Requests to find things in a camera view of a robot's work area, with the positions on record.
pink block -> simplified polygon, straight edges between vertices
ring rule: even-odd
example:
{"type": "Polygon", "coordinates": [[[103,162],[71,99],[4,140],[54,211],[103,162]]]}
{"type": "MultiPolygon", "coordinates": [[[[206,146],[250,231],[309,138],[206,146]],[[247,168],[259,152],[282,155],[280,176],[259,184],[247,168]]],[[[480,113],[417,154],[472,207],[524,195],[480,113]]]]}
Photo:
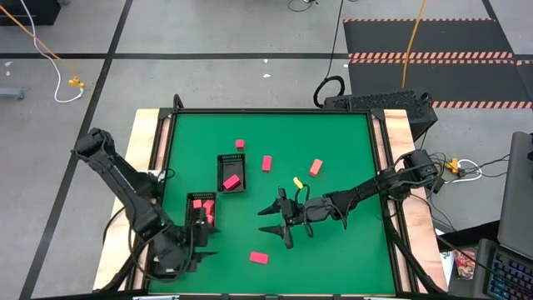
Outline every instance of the pink block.
{"type": "Polygon", "coordinates": [[[250,261],[268,264],[268,254],[252,251],[252,253],[250,253],[250,261]]]}
{"type": "Polygon", "coordinates": [[[223,183],[224,188],[228,191],[231,191],[233,188],[237,187],[239,184],[241,184],[241,179],[236,174],[233,174],[230,178],[228,178],[223,183]]]}
{"type": "Polygon", "coordinates": [[[270,172],[271,165],[272,165],[272,156],[265,155],[263,157],[263,172],[270,172]]]}
{"type": "Polygon", "coordinates": [[[320,167],[322,167],[322,160],[315,159],[313,165],[311,166],[311,169],[309,170],[309,174],[311,176],[316,176],[318,174],[318,171],[320,171],[320,167]]]}
{"type": "Polygon", "coordinates": [[[236,140],[235,147],[237,147],[238,150],[244,150],[244,140],[236,140]]]}
{"type": "Polygon", "coordinates": [[[204,203],[203,203],[203,207],[206,208],[206,213],[208,215],[212,214],[212,211],[213,211],[213,206],[215,205],[215,202],[212,201],[212,200],[206,200],[204,203]]]}
{"type": "Polygon", "coordinates": [[[193,200],[192,201],[192,208],[201,208],[202,207],[202,200],[193,200]]]}

black keyboard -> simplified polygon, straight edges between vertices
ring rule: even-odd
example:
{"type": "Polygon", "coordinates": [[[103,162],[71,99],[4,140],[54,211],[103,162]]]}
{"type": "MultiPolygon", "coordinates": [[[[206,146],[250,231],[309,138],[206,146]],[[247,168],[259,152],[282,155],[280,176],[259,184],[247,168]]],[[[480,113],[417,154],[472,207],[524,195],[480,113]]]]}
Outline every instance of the black keyboard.
{"type": "Polygon", "coordinates": [[[492,270],[497,274],[488,273],[485,293],[496,299],[533,300],[533,270],[496,251],[492,257],[492,270]]]}

